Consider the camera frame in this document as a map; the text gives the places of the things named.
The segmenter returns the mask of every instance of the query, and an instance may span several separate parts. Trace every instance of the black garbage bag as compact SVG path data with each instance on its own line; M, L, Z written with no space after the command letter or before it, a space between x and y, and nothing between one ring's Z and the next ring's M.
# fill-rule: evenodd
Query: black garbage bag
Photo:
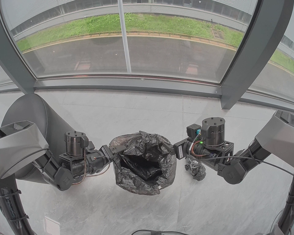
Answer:
M125 145L113 160L116 184L132 193L160 194L176 176L176 156L170 155L162 142L170 141L158 134L143 131L114 138L109 146Z
M185 169L193 176L193 179L201 181L206 176L206 169L204 165L196 160L192 160L189 157L185 157L186 164Z

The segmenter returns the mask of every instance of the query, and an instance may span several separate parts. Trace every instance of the trash bin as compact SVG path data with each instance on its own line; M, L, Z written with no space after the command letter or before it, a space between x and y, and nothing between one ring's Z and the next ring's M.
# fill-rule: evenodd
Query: trash bin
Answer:
M189 157L185 157L186 164L185 169L193 176L193 179L201 181L206 176L206 169L204 165L196 160L192 160Z
M113 160L116 184L135 194L157 195L170 186L176 176L176 156L163 146L170 141L143 131L114 138L109 146L124 145Z

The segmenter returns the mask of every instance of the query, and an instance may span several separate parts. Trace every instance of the asphalt pavement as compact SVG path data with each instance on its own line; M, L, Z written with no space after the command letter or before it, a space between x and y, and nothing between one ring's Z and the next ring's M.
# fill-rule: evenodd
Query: asphalt pavement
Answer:
M128 36L133 73L220 82L235 51L174 38ZM37 76L127 73L121 36L59 43L24 54ZM252 89L294 100L294 76L267 64Z

